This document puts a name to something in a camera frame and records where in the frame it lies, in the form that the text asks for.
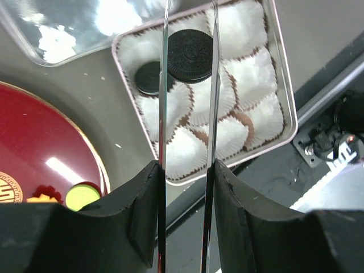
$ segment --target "clear plastic container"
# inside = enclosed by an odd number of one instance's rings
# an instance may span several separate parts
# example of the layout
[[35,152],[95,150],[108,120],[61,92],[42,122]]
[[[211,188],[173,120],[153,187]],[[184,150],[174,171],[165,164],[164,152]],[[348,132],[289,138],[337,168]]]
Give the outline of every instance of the clear plastic container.
[[[163,17],[164,0],[0,0],[0,21],[35,63],[54,67],[107,48]],[[171,12],[180,7],[173,0]]]

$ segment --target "orange circular emblem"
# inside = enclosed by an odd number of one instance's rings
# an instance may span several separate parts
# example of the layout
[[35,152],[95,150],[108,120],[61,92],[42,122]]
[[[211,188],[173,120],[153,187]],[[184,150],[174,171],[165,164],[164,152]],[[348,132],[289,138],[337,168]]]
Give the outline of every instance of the orange circular emblem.
[[0,172],[0,203],[20,203],[23,192],[18,182],[10,175]]

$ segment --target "white paper liner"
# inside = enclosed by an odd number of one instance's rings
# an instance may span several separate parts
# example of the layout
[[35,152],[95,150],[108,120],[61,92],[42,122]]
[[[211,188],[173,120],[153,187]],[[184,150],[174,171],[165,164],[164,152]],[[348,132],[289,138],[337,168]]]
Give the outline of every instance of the white paper liner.
[[207,163],[207,146],[192,131],[178,127],[166,149],[166,175],[178,180],[203,168]]
[[127,35],[118,45],[118,58],[123,66],[129,84],[136,90],[134,75],[144,64],[160,61],[162,52],[162,31],[147,30],[140,35]]
[[[209,135],[209,125],[203,125],[195,130],[202,131],[206,136]],[[224,160],[240,152],[248,134],[249,128],[234,117],[227,117],[219,121],[216,135],[216,157]]]
[[168,32],[170,35],[180,30],[200,30],[209,34],[206,24],[206,17],[202,13],[191,15],[188,18],[179,19],[169,24]]
[[263,99],[255,108],[246,111],[254,126],[254,137],[248,150],[261,146],[264,142],[278,137],[284,129],[284,118],[278,97],[275,93]]
[[[136,105],[142,114],[143,123],[152,142],[158,140],[159,100],[155,97],[137,96]],[[176,82],[167,93],[166,137],[170,140],[180,120],[192,108],[191,90],[182,82]]]
[[224,61],[223,66],[235,78],[242,110],[253,107],[277,90],[271,55],[265,47],[246,59]]
[[[220,98],[217,117],[222,118],[237,104],[233,83],[224,69],[221,70]],[[194,101],[193,110],[189,116],[192,126],[199,126],[209,122],[211,77],[198,84],[189,84],[192,88]]]
[[[255,0],[244,0],[219,7],[221,56],[233,59],[249,55],[267,43],[264,10]],[[213,31],[214,12],[206,12],[209,30]]]

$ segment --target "black cookie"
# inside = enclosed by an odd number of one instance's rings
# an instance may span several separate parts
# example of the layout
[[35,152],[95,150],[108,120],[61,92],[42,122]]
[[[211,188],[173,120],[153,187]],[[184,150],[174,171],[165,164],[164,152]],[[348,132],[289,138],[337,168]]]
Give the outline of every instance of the black cookie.
[[[136,87],[145,95],[155,96],[159,94],[159,73],[160,62],[151,61],[142,65],[136,72],[134,80]],[[167,88],[170,90],[173,85],[173,78],[168,75]]]
[[180,30],[168,39],[168,73],[194,84],[211,76],[213,39],[199,30]]

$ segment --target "gray table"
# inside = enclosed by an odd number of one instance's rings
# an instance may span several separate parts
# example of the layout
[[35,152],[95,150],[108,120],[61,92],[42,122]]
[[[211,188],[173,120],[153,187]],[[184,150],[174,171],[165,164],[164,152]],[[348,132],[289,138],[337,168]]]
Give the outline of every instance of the gray table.
[[[192,3],[184,1],[184,8]],[[276,4],[294,90],[363,31],[362,0],[276,0]],[[110,49],[45,68],[30,62],[1,27],[0,47],[0,80],[39,95],[74,120],[104,161],[111,189],[152,159]],[[168,186],[167,203],[184,190]]]

